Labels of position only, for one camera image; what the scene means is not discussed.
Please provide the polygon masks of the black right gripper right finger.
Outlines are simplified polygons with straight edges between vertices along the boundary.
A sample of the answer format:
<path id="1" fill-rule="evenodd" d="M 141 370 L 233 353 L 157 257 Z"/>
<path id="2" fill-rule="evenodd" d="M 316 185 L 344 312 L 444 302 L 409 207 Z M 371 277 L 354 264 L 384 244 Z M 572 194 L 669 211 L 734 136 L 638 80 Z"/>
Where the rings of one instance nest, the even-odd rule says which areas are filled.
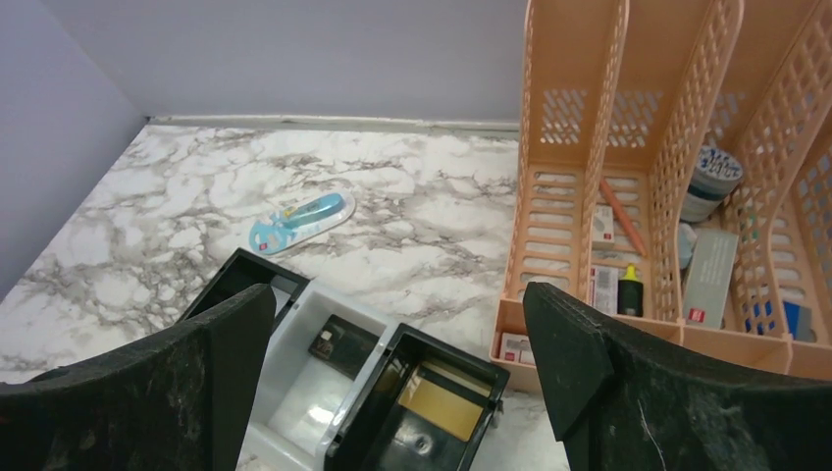
<path id="1" fill-rule="evenodd" d="M 523 313 L 574 470 L 827 470 L 831 385 L 715 359 L 549 284 Z"/>

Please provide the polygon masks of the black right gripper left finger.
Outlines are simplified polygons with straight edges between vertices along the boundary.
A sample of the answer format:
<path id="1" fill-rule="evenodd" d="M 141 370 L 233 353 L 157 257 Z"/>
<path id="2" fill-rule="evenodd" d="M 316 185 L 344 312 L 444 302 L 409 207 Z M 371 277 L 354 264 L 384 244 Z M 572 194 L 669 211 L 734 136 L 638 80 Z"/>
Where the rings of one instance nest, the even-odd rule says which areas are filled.
<path id="1" fill-rule="evenodd" d="M 276 314 L 255 285 L 156 334 L 1 387 L 5 470 L 232 470 Z"/>

